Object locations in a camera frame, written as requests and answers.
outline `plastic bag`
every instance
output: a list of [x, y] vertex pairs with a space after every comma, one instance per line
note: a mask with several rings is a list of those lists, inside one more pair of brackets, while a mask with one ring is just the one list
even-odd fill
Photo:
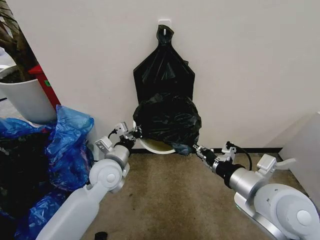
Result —
[[0, 209], [11, 217], [22, 217], [44, 195], [48, 137], [49, 133], [33, 133], [0, 138]]
[[133, 119], [143, 138], [162, 141], [182, 155], [193, 152], [198, 142], [201, 117], [191, 99], [174, 93], [157, 93], [142, 101]]
[[46, 148], [50, 183], [59, 189], [74, 191], [89, 179], [90, 158], [86, 136], [94, 125], [88, 114], [65, 106], [56, 106], [57, 124], [52, 142]]
[[41, 229], [56, 213], [66, 200], [66, 194], [61, 190], [54, 190], [38, 201], [17, 225], [14, 238], [16, 240], [35, 240]]
[[44, 125], [40, 127], [34, 127], [16, 118], [6, 118], [0, 117], [0, 137], [4, 138], [16, 138], [27, 134], [33, 133], [51, 133], [54, 125]]
[[169, 27], [159, 25], [157, 48], [133, 70], [139, 103], [157, 93], [175, 93], [191, 100], [193, 98], [195, 73], [174, 50], [171, 44], [173, 34]]

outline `black baseboard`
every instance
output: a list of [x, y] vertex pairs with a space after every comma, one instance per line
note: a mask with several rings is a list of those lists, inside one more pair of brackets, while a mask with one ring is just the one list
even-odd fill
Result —
[[[250, 154], [277, 154], [281, 151], [282, 147], [258, 147], [258, 148], [244, 148], [244, 150]], [[214, 148], [216, 154], [221, 153], [222, 148]], [[132, 154], [154, 154], [153, 152], [148, 151], [144, 148], [134, 148], [131, 150]]]

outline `brown carpet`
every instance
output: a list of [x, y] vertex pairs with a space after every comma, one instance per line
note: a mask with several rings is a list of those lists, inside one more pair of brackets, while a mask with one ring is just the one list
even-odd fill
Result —
[[[252, 154], [253, 166], [260, 159]], [[244, 154], [236, 162], [248, 165]], [[268, 240], [234, 203], [234, 191], [195, 155], [133, 154], [122, 190], [107, 194], [82, 240]], [[302, 190], [289, 171], [272, 183]]]

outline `white plant pot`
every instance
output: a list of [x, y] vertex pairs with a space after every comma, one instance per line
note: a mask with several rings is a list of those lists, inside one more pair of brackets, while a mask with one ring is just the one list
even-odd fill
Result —
[[[0, 78], [16, 70], [17, 66], [3, 69], [0, 71]], [[46, 124], [57, 119], [56, 111], [37, 79], [19, 83], [0, 82], [0, 90], [26, 120]]]

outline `robotic arm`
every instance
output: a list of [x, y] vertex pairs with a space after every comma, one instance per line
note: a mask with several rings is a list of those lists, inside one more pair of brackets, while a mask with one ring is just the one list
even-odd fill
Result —
[[213, 149], [194, 145], [196, 155], [224, 180], [236, 193], [238, 209], [256, 223], [274, 240], [318, 240], [320, 220], [312, 201], [300, 191], [283, 184], [267, 184], [275, 170], [287, 170], [295, 163], [291, 158], [277, 162], [264, 154], [257, 171], [233, 164], [237, 148], [227, 142], [223, 155], [216, 156]]
[[[128, 130], [124, 122], [115, 126], [120, 141], [112, 147], [108, 137], [95, 142], [104, 159], [90, 170], [90, 184], [74, 191], [41, 230], [37, 240], [79, 240], [95, 219], [99, 203], [107, 193], [116, 193], [124, 185], [130, 170], [128, 158], [139, 127]], [[233, 164], [237, 148], [227, 142], [223, 155], [213, 149], [193, 146], [204, 164], [224, 180], [236, 193], [237, 207], [275, 240], [318, 240], [320, 220], [311, 200], [300, 191], [282, 184], [267, 184], [276, 169], [288, 169], [294, 159], [277, 163], [276, 158], [263, 155], [258, 171]]]

